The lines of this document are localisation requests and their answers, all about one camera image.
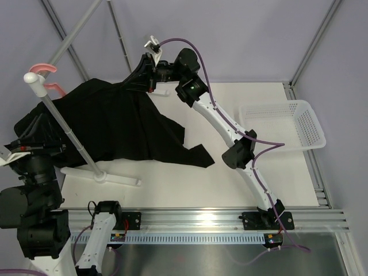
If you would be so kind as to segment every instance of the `black garment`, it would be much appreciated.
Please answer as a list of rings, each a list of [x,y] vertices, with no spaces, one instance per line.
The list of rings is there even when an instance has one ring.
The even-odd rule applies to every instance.
[[[161,115],[147,93],[124,91],[120,83],[91,79],[53,101],[93,160],[158,160],[208,167],[214,163],[203,145],[183,146],[185,129]],[[33,118],[49,111],[38,104],[15,126],[21,135]],[[53,157],[57,167],[85,164],[62,128],[51,117],[66,150]]]

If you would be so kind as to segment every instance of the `white table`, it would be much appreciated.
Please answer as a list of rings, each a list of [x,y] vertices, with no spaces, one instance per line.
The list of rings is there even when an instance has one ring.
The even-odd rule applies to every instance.
[[[255,200],[237,172],[221,159],[227,150],[220,135],[196,111],[181,102],[175,84],[163,84],[169,97],[152,96],[160,112],[186,128],[185,147],[203,144],[216,162],[208,168],[157,161],[98,162],[109,173],[142,179],[141,187],[97,184],[67,177],[62,188],[64,208],[85,208],[90,200],[118,200],[125,208],[255,207]],[[281,83],[214,83],[217,102],[236,120],[237,110],[250,102],[286,101]],[[288,207],[318,206],[302,152],[265,154],[258,167],[272,191]]]

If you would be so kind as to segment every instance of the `pink hook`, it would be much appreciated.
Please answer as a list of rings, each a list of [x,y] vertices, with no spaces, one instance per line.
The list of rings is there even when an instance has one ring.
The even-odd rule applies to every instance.
[[[32,73],[35,73],[35,74],[39,73],[40,71],[49,71],[49,72],[55,73],[57,70],[58,69],[55,66],[51,65],[51,64],[37,63],[29,69],[29,72],[32,72]],[[57,92],[59,92],[59,94],[62,98],[66,95],[65,91],[56,82],[54,82],[54,83],[45,83],[44,87],[46,89],[55,89]]]

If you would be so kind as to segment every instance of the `perforated basket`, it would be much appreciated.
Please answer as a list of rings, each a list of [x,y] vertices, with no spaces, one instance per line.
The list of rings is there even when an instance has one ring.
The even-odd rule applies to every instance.
[[[317,116],[306,101],[242,106],[239,122],[248,131],[254,129],[259,140],[285,143],[275,151],[306,151],[326,145]],[[268,147],[257,143],[255,152]]]

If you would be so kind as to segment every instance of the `plastic basket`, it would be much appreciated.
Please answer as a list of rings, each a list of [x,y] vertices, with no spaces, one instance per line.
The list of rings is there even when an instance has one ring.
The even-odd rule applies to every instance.
[[[254,129],[259,140],[285,143],[275,151],[306,151],[322,148],[326,139],[317,116],[306,101],[246,105],[239,109],[239,122]],[[269,145],[256,144],[258,153]]]

